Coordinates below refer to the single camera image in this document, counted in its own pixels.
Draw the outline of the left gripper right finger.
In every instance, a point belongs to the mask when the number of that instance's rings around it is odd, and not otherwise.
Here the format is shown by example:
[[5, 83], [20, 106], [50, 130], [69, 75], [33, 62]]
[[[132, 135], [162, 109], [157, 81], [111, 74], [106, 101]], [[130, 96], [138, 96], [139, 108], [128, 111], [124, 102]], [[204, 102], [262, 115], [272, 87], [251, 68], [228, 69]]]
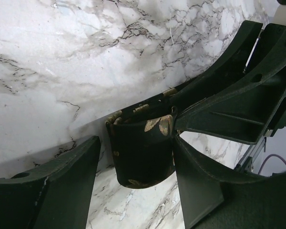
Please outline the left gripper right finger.
[[179, 136], [173, 148], [187, 229], [286, 229], [286, 172], [240, 173]]

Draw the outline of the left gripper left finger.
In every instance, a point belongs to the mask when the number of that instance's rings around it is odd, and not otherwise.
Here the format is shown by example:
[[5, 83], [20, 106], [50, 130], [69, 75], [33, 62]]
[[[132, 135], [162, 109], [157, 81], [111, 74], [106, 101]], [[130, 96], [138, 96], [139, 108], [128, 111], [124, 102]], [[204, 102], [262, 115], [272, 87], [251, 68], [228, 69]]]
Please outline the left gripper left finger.
[[45, 164], [0, 178], [0, 229], [86, 228], [100, 149], [93, 136]]

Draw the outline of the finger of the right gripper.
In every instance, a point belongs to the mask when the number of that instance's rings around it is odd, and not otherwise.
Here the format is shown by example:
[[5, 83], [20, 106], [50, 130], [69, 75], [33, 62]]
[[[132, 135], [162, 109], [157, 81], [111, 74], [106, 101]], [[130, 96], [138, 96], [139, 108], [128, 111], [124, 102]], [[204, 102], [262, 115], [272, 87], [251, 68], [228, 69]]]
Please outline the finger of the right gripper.
[[286, 26], [262, 29], [241, 78], [192, 105], [178, 103], [176, 130], [254, 144], [286, 123]]
[[244, 21], [222, 55], [205, 72], [171, 98], [172, 104], [194, 104], [238, 81], [263, 24]]

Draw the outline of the black floral necktie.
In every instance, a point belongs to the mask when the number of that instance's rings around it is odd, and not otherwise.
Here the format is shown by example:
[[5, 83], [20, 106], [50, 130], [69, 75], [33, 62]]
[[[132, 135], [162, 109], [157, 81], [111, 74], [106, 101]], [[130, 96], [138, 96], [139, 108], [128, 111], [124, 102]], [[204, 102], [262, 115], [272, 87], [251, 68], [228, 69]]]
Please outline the black floral necktie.
[[175, 93], [171, 88], [105, 120], [120, 185], [152, 187], [175, 171], [172, 134], [177, 107], [169, 101]]

